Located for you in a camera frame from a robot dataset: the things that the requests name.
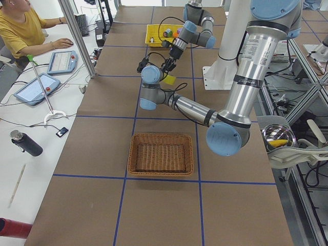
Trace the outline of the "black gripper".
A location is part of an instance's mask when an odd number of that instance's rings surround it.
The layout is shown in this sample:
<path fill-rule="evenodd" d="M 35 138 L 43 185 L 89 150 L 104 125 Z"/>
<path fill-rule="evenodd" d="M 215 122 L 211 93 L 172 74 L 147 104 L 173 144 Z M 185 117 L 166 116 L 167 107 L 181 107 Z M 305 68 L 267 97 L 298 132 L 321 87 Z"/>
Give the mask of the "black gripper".
<path fill-rule="evenodd" d="M 180 59 L 183 54 L 183 50 L 178 46 L 172 45 L 169 55 L 173 59 Z M 166 77 L 169 72 L 171 72 L 176 67 L 175 60 L 165 59 L 165 61 L 161 65 L 161 71 L 163 73 L 163 77 Z"/>

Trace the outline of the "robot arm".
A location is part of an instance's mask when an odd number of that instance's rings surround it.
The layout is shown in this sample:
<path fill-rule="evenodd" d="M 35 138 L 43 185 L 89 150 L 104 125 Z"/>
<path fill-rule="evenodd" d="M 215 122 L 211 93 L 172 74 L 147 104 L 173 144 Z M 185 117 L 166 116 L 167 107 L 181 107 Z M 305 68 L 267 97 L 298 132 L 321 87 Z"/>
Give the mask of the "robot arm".
<path fill-rule="evenodd" d="M 162 69 L 166 72 L 176 67 L 188 44 L 212 49 L 216 38 L 213 36 L 214 18 L 210 12 L 202 8 L 201 1 L 188 1 L 183 12 L 184 25 L 178 37 L 174 39 L 169 58 Z"/>
<path fill-rule="evenodd" d="M 214 20 L 208 11 L 202 9 L 201 1 L 189 1 L 185 5 L 185 23 L 162 66 L 149 65 L 144 59 L 137 69 L 142 77 L 140 107 L 155 110 L 159 104 L 165 104 L 190 120 L 199 121 L 208 127 L 208 147 L 221 156 L 236 154 L 248 142 L 254 100 L 278 43 L 295 38 L 300 32 L 302 1 L 250 1 L 245 12 L 250 14 L 245 22 L 249 38 L 233 76 L 229 99 L 222 110 L 209 109 L 160 86 L 188 44 L 205 48 L 212 48 L 215 44 Z"/>

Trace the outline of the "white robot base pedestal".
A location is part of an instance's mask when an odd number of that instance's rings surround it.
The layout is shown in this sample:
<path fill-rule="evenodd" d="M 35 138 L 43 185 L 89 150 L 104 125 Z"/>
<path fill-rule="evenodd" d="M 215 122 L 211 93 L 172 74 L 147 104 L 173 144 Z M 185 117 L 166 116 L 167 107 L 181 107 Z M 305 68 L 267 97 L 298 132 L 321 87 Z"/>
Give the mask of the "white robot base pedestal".
<path fill-rule="evenodd" d="M 206 90 L 229 90 L 237 72 L 237 58 L 246 26 L 251 17 L 250 1 L 231 1 L 217 60 L 203 67 Z"/>

